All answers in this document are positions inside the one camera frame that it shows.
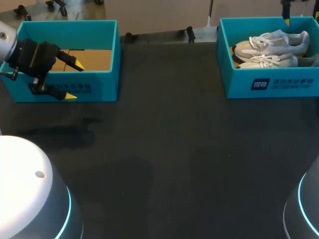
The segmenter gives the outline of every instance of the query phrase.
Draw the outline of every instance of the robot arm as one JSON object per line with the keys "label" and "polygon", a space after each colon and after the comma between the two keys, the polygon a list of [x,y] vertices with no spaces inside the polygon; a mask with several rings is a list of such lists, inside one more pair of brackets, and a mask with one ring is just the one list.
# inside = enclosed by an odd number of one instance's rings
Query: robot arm
{"label": "robot arm", "polygon": [[33,94],[47,94],[58,100],[76,99],[70,93],[60,91],[45,83],[48,72],[56,62],[56,58],[72,68],[83,71],[81,63],[69,54],[61,51],[54,44],[48,42],[37,43],[31,39],[18,40],[16,30],[0,21],[0,63],[5,61],[14,68],[13,74],[0,72],[15,81],[18,72],[23,72],[35,80],[29,84]]}

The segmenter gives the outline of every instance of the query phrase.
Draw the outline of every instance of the teal box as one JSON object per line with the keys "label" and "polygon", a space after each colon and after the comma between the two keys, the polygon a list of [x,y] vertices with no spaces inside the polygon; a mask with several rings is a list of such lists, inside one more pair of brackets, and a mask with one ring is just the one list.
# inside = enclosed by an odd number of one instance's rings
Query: teal box
{"label": "teal box", "polygon": [[[116,101],[121,60],[117,21],[25,21],[17,36],[20,40],[47,41],[61,49],[112,50],[109,71],[49,72],[46,82],[78,97],[67,102]],[[10,73],[12,68],[4,63],[0,71]],[[28,83],[33,83],[34,78],[23,73],[19,72],[15,82],[6,77],[2,80],[15,102],[65,102],[48,95],[32,94]]]}
{"label": "teal box", "polygon": [[235,68],[229,46],[248,40],[250,36],[259,36],[278,29],[295,34],[307,31],[310,35],[310,47],[306,56],[319,53],[319,25],[313,17],[292,17],[290,27],[282,17],[220,20],[217,57],[227,98],[319,96],[319,67]]}

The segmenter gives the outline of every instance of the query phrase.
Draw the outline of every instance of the shoe box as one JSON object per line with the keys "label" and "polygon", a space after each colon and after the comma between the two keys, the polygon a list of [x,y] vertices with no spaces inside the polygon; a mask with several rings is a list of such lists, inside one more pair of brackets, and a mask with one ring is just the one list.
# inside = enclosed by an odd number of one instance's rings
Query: shoe box
{"label": "shoe box", "polygon": [[222,18],[217,37],[217,57],[227,98],[319,96],[319,67],[236,69],[232,46],[266,32],[290,34],[307,31],[310,46],[305,57],[319,53],[319,25],[313,17]]}
{"label": "shoe box", "polygon": [[[17,37],[20,40],[30,38],[40,43],[48,41],[56,44],[74,55],[83,65],[85,70],[79,72],[57,60],[47,75],[47,85],[77,97],[67,102],[117,100],[121,62],[117,21],[24,21],[17,31]],[[0,71],[11,73],[13,69],[4,63]],[[33,94],[29,86],[34,78],[24,73],[19,72],[15,82],[6,77],[1,80],[17,103],[65,102],[49,95]]]}

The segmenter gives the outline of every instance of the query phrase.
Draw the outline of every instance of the black conveyor surface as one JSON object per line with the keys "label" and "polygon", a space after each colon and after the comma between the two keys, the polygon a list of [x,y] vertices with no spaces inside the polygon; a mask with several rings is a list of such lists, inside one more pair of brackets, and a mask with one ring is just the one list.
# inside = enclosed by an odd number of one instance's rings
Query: black conveyor surface
{"label": "black conveyor surface", "polygon": [[120,81],[117,102],[87,104],[15,104],[0,84],[3,134],[47,153],[84,239],[285,238],[316,98],[225,99],[214,43],[124,46]]}

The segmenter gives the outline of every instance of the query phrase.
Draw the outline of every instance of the glowing blue ring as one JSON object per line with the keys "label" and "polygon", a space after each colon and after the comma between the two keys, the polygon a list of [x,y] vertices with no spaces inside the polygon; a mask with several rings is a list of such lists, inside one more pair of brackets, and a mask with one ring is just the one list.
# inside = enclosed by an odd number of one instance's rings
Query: glowing blue ring
{"label": "glowing blue ring", "polygon": [[311,224],[311,222],[309,221],[309,219],[307,218],[305,212],[304,212],[304,209],[303,209],[303,206],[301,205],[301,199],[300,199],[300,189],[301,189],[301,184],[303,182],[303,179],[305,177],[306,173],[304,174],[303,178],[301,179],[300,183],[299,183],[299,187],[298,187],[298,202],[299,202],[299,206],[300,206],[300,209],[301,209],[301,213],[303,214],[306,222],[308,223],[309,227],[314,231],[314,233],[316,233],[316,235],[319,237],[319,233],[318,231],[315,229],[315,227]]}
{"label": "glowing blue ring", "polygon": [[68,190],[68,193],[69,193],[69,211],[68,211],[68,215],[66,216],[66,219],[65,219],[65,222],[63,224],[63,227],[61,228],[59,234],[55,237],[55,239],[59,239],[60,236],[62,235],[66,225],[68,224],[68,221],[69,221],[69,218],[70,218],[70,214],[71,214],[71,194],[70,194],[70,191],[69,191],[68,187],[66,187],[66,189]]}

